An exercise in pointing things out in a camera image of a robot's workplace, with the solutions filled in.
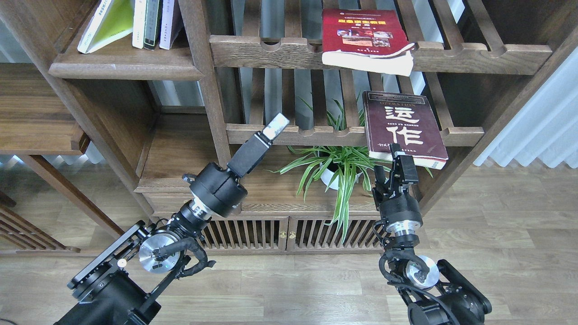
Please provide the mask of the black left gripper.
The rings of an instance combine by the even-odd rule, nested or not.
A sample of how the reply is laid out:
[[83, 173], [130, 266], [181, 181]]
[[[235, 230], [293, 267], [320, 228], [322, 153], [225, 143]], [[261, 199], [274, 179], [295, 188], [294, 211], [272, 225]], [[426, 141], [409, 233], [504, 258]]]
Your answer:
[[283, 114], [277, 114], [262, 131], [242, 144], [227, 163], [227, 169], [210, 162], [198, 175], [184, 174], [182, 179], [190, 184], [194, 196], [187, 203], [189, 210], [199, 218], [210, 218], [212, 214], [227, 218], [247, 196], [247, 190], [239, 184], [239, 177], [251, 173], [260, 164], [288, 124], [289, 120]]

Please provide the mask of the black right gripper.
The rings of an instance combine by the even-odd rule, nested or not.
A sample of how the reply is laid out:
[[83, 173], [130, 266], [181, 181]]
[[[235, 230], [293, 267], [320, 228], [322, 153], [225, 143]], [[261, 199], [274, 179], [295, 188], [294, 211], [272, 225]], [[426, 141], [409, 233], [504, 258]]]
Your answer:
[[418, 201], [407, 189], [417, 184], [419, 177], [412, 156], [406, 155], [400, 144], [390, 144], [393, 165], [390, 171], [390, 192], [384, 166], [374, 166], [374, 203], [386, 231], [415, 231], [423, 225]]

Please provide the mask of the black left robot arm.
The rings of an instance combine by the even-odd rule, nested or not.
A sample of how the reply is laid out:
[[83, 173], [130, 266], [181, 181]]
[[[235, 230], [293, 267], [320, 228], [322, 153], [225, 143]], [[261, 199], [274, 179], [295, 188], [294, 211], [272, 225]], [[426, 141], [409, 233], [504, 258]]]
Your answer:
[[148, 325], [160, 294], [176, 279], [213, 267], [201, 241], [213, 216], [227, 217], [247, 195], [240, 179], [250, 173], [287, 127], [276, 115], [250, 136], [225, 168], [214, 162], [186, 174], [193, 198], [167, 224], [139, 221], [83, 268], [68, 288], [78, 303], [58, 325]]

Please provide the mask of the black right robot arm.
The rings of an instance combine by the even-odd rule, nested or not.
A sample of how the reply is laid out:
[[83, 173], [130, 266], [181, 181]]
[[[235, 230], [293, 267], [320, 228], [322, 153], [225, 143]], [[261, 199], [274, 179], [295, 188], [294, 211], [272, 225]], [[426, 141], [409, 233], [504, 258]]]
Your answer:
[[415, 253], [415, 231], [423, 222], [409, 186], [418, 182], [418, 175], [412, 156], [399, 144], [390, 144], [390, 149], [390, 174], [376, 165], [372, 189], [381, 215], [373, 232], [384, 248], [378, 262], [382, 275], [407, 305], [411, 325], [482, 325], [492, 311], [489, 300], [448, 261]]

